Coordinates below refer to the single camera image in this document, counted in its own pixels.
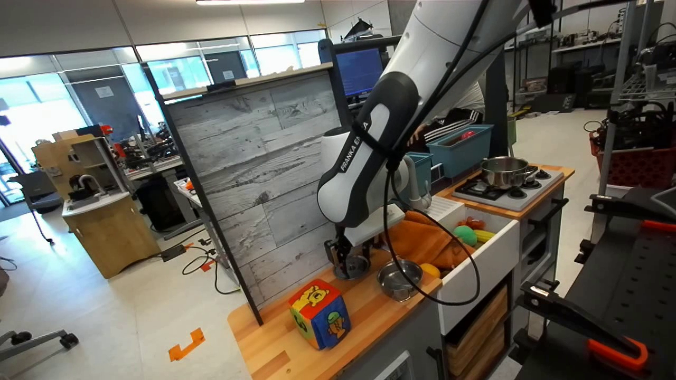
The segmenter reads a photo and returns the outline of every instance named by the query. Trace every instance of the red ball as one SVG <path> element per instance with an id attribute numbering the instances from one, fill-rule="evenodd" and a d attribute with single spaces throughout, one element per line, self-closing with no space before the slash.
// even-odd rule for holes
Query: red ball
<path id="1" fill-rule="evenodd" d="M 473 130 L 468 130 L 467 132 L 463 133 L 462 136 L 460 137 L 460 140 L 465 140 L 469 139 L 470 137 L 476 135 L 477 133 Z"/>

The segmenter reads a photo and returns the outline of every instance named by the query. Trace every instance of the stainless steel pot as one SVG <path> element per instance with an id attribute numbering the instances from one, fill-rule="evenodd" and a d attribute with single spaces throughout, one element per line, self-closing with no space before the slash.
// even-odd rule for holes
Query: stainless steel pot
<path id="1" fill-rule="evenodd" d="M 420 280 L 423 279 L 423 269 L 420 265 L 413 261 L 402 259 L 399 259 L 399 264 L 401 264 L 408 278 L 416 283 L 416 285 L 420 285 Z M 418 292 L 404 278 L 394 261 L 385 264 L 378 271 L 377 277 L 383 293 L 399 302 L 408 300 Z"/>
<path id="2" fill-rule="evenodd" d="M 514 157 L 487 158 L 481 162 L 481 179 L 487 185 L 509 189 L 523 185 L 523 181 L 537 168 L 528 169 L 528 161 Z"/>

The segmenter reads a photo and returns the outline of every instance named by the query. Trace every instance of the stove top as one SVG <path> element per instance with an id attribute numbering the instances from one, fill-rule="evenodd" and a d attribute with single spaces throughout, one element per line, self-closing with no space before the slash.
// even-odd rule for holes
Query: stove top
<path id="1" fill-rule="evenodd" d="M 540 170 L 528 177 L 520 187 L 496 189 L 486 185 L 478 175 L 458 186 L 453 196 L 507 210 L 521 211 L 561 177 L 562 172 Z"/>

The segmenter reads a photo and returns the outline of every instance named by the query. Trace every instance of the monitor screen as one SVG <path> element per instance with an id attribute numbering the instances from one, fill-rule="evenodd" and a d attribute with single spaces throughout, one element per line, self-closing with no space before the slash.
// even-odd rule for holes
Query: monitor screen
<path id="1" fill-rule="evenodd" d="M 378 49 L 338 54 L 337 59 L 345 96 L 370 91 L 383 73 Z"/>

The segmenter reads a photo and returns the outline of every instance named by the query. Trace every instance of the white floor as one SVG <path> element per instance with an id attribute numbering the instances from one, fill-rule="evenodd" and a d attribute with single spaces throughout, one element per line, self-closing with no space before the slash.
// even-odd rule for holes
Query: white floor
<path id="1" fill-rule="evenodd" d="M 582 124 L 603 117 L 603 111 L 576 111 L 518 121 L 517 156 L 577 171 L 566 183 L 571 202 L 563 212 L 557 270 L 561 294 L 580 270 L 573 259 L 592 221 L 583 208 L 598 186 L 596 161 Z M 9 272 L 9 286 L 0 297 L 0 332 L 40 335 L 65 329 L 77 334 L 80 345 L 65 352 L 53 341 L 0 362 L 0 373 L 40 380 L 250 379 L 226 320 L 245 303 L 243 295 L 217 294 L 213 270 L 180 273 L 200 251 L 189 250 L 167 263 L 152 258 L 107 281 L 67 232 L 58 212 L 41 222 L 56 241 L 53 247 L 41 239 L 29 214 L 0 223 L 0 236 L 9 236 L 0 241 L 0 256 L 13 258 L 19 266 Z M 187 235 L 161 241 L 160 247 Z M 206 237 L 202 232 L 189 241 L 199 245 L 197 240 Z M 234 286 L 220 274 L 221 289 Z M 206 341 L 183 360 L 170 362 L 168 350 L 190 343 L 189 334 L 198 327 Z M 494 378 L 513 379 L 513 366 L 506 373 Z"/>

